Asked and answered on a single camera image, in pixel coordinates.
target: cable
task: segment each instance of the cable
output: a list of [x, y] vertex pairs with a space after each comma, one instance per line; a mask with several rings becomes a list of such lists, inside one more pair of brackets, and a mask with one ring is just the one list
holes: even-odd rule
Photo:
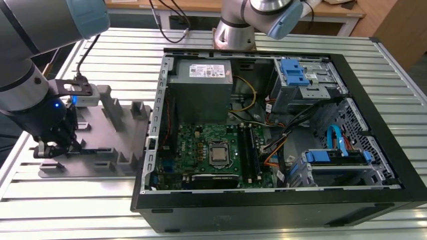
[[[266, 115], [266, 123], [268, 124], [268, 125], [276, 125], [275, 123], [272, 123], [272, 122], [270, 122], [270, 112], [267, 113], [267, 115]], [[280, 127], [286, 127], [286, 125], [282, 123], [282, 122], [279, 122], [278, 123], [278, 126], [280, 126]]]
[[188, 31], [190, 31], [190, 29], [191, 29], [191, 27], [192, 27], [191, 22], [190, 22], [190, 20], [188, 20], [188, 17], [187, 17], [187, 15], [186, 15], [183, 9], [182, 9], [180, 6], [176, 4], [175, 0], [171, 0], [171, 2], [174, 3], [175, 7], [176, 7], [176, 8], [179, 9], [179, 11], [182, 12], [182, 14], [180, 14], [172, 7], [170, 7], [170, 6], [163, 2], [163, 0], [159, 0], [159, 2], [160, 2], [170, 10], [172, 10], [180, 17], [184, 17], [184, 18], [186, 18], [186, 21], [187, 21], [187, 24], [188, 24], [188, 27], [187, 27], [187, 29], [184, 30], [183, 36], [180, 37], [179, 40], [175, 41], [175, 40], [171, 40], [171, 39], [167, 37], [167, 35], [166, 35], [166, 33], [164, 33], [164, 31], [163, 31], [162, 23], [160, 23], [159, 20], [158, 20], [158, 15], [156, 15], [156, 10], [155, 10], [154, 1], [152, 1], [152, 0], [148, 0], [148, 1], [150, 1], [150, 6], [151, 6], [151, 11], [152, 11], [152, 16], [154, 16], [155, 24], [158, 25], [159, 31], [160, 31], [164, 39], [166, 39], [170, 43], [172, 43], [172, 44], [180, 43], [180, 42], [183, 41], [183, 39], [186, 38], [187, 33], [188, 33]]
[[307, 0], [302, 0], [303, 3], [306, 3], [311, 9], [311, 21], [308, 23], [308, 27], [307, 27], [307, 30], [304, 32], [304, 34], [308, 34], [310, 30], [312, 29], [314, 27], [314, 23], [315, 23], [315, 10], [314, 10], [314, 7], [310, 5], [310, 3], [307, 2]]
[[255, 117], [252, 116], [252, 114], [251, 114], [251, 112], [250, 112], [248, 109], [244, 110], [244, 113], [248, 115], [248, 117], [252, 119], [252, 121], [258, 122], [258, 120], [256, 120]]
[[283, 145], [286, 144], [287, 140], [288, 139], [286, 138], [284, 141], [280, 143], [280, 145], [276, 147], [276, 149], [271, 152], [270, 156], [266, 158], [266, 161], [264, 161], [264, 165], [266, 166], [274, 166], [274, 167], [279, 168], [279, 164], [270, 163], [270, 159], [272, 158], [275, 153], [279, 151], [279, 149], [283, 147]]
[[276, 99], [270, 99], [268, 101], [266, 101], [266, 104], [274, 103], [276, 101]]
[[52, 59], [51, 61], [48, 62], [48, 64], [46, 65], [44, 67], [44, 70], [43, 70], [43, 76], [47, 78], [48, 75], [50, 75], [50, 72], [52, 70], [52, 67], [54, 67], [54, 64], [56, 62], [56, 60], [59, 59], [59, 55], [60, 55], [60, 51], [62, 51], [62, 48], [56, 49], [55, 53], [54, 53], [54, 56], [52, 56]]
[[271, 142], [263, 148], [263, 150], [270, 149], [274, 145], [279, 144], [284, 140], [287, 135], [292, 132], [294, 127], [296, 127], [300, 123], [306, 122], [312, 117], [312, 114], [316, 113], [319, 107], [322, 107], [326, 104], [338, 103], [339, 101], [343, 100], [343, 98], [345, 98], [345, 96], [336, 96], [331, 99], [320, 100], [315, 104], [310, 105], [303, 111], [300, 111], [295, 115], [295, 117], [291, 119], [291, 121], [287, 123], [286, 127], [283, 128], [283, 130], [282, 130], [283, 136], [276, 141]]
[[262, 123], [259, 121], [250, 121], [247, 119], [244, 119], [243, 117], [240, 117], [235, 112], [231, 112], [231, 114], [244, 123], [248, 123], [248, 124], [258, 124], [258, 125], [262, 125], [262, 126], [266, 126], [266, 127], [275, 127], [272, 125], [268, 125], [266, 123]]
[[345, 138], [347, 148], [355, 150], [355, 147], [353, 146], [347, 136], [345, 134], [342, 134], [342, 137]]
[[239, 110], [230, 110], [231, 113], [243, 112], [244, 110], [248, 110], [251, 107], [254, 107], [255, 101], [256, 101], [256, 91], [255, 91], [255, 88], [254, 88], [254, 86], [251, 85], [251, 83], [250, 83], [243, 77], [240, 77], [240, 76], [234, 76], [234, 77], [238, 78], [238, 79], [240, 79], [240, 80], [248, 85], [248, 87], [251, 88], [252, 93], [254, 93], [254, 98], [252, 98], [251, 104], [250, 104], [247, 107], [244, 107], [244, 108], [242, 108], [242, 109], [239, 109]]
[[83, 57], [82, 57], [82, 59], [80, 59], [80, 61], [79, 61], [78, 68], [76, 68], [76, 75], [78, 75], [78, 76], [82, 76], [82, 73], [80, 73], [82, 64], [83, 64], [83, 62], [86, 61], [87, 56], [90, 55], [90, 52], [91, 52], [91, 50], [92, 50], [96, 42], [98, 42], [99, 39], [100, 39], [100, 36], [102, 36], [100, 34], [96, 35], [96, 37], [95, 37], [95, 39], [94, 39], [94, 42], [92, 42], [91, 46], [88, 47], [88, 49], [86, 50], [86, 53], [84, 53], [84, 55], [83, 55]]

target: wooden table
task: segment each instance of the wooden table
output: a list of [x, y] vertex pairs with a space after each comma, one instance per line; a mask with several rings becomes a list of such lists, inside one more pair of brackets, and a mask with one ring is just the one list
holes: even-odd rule
[[[222, 15], [222, 0], [175, 0], [180, 8], [188, 16], [198, 17], [220, 17]], [[152, 14], [148, 0], [138, 0], [134, 2], [114, 2], [106, 0], [108, 11], [112, 14]], [[174, 9], [175, 6], [171, 0], [164, 0]], [[152, 0], [154, 7], [160, 16], [162, 26], [164, 29], [171, 29], [170, 16], [176, 13], [171, 11], [158, 0]], [[366, 12], [357, 4], [353, 10], [342, 8], [340, 4], [331, 5], [322, 2], [314, 10], [314, 21], [327, 23], [342, 23], [338, 36], [349, 37], [353, 33], [358, 21], [366, 16]], [[311, 21], [311, 15], [304, 16], [300, 21]]]

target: orange wire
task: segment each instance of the orange wire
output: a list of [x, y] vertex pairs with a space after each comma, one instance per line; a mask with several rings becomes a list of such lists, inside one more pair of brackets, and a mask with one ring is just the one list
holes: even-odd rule
[[275, 101], [276, 101], [276, 99], [274, 98], [274, 99], [270, 99], [268, 101], [266, 101], [266, 103], [270, 104], [270, 103], [272, 103]]
[[274, 167], [278, 167], [279, 168], [279, 164], [275, 164], [275, 163], [270, 163], [270, 159], [272, 158], [272, 156], [275, 155], [275, 153], [279, 151], [279, 149], [283, 147], [283, 145], [286, 144], [288, 139], [286, 139], [280, 145], [275, 148], [275, 150], [272, 151], [272, 153], [270, 154], [270, 156], [267, 157], [266, 161], [264, 161], [264, 165], [267, 166], [274, 166]]
[[[268, 118], [270, 118], [270, 112], [267, 113], [267, 115], [266, 115], [266, 124], [268, 124], [268, 125], [275, 125], [274, 123], [271, 123], [270, 121], [268, 121]], [[278, 125], [280, 126], [280, 127], [286, 127], [286, 125], [282, 123], [282, 122], [279, 122], [278, 123]]]

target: aluminum profile table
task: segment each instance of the aluminum profile table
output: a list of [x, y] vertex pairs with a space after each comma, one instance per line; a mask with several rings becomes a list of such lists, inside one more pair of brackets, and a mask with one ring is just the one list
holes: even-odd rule
[[[182, 31], [167, 30], [178, 39]], [[256, 35], [259, 50], [343, 54], [403, 147], [427, 181], [427, 98], [381, 43], [369, 38], [290, 35], [275, 41]], [[76, 44], [58, 78], [71, 79], [91, 44]], [[111, 85], [122, 104], [154, 106], [163, 48], [212, 47], [208, 31], [170, 44], [154, 29], [112, 28], [102, 34], [82, 72], [94, 84]], [[0, 170], [0, 239], [298, 239], [391, 240], [427, 238], [427, 205], [393, 212], [346, 228], [274, 229], [158, 234], [130, 211], [134, 177], [50, 178], [38, 175], [42, 159], [24, 133]]]

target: floor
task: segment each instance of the floor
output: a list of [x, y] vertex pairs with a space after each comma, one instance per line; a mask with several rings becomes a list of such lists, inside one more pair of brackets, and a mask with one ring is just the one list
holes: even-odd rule
[[[190, 21], [191, 21], [192, 29], [208, 31], [214, 27], [216, 27], [219, 20], [215, 17], [202, 17], [202, 18], [190, 17]], [[114, 14], [111, 16], [111, 26], [114, 28], [144, 28], [144, 29], [158, 28], [154, 17], [151, 15], [139, 15], [139, 14], [132, 15], [131, 17], [124, 14]], [[171, 28], [186, 29], [187, 25], [183, 19], [178, 17], [172, 17]], [[55, 78], [72, 48], [74, 48], [74, 44], [62, 49], [56, 64], [54, 65], [52, 71], [47, 79]], [[44, 69], [44, 66], [51, 61], [52, 56], [54, 56], [54, 52], [50, 52], [32, 59], [40, 70]], [[413, 68], [407, 73], [411, 76], [415, 83], [418, 84], [419, 88], [423, 90], [425, 93], [427, 93], [427, 55], [422, 57], [419, 62], [413, 66]], [[0, 129], [2, 129], [0, 134], [4, 134], [4, 135], [19, 136], [23, 132], [19, 126], [3, 114], [0, 114]], [[0, 137], [0, 166], [10, 155], [10, 152], [11, 152], [10, 146], [14, 145], [15, 142], [16, 142], [16, 139], [14, 138]]]

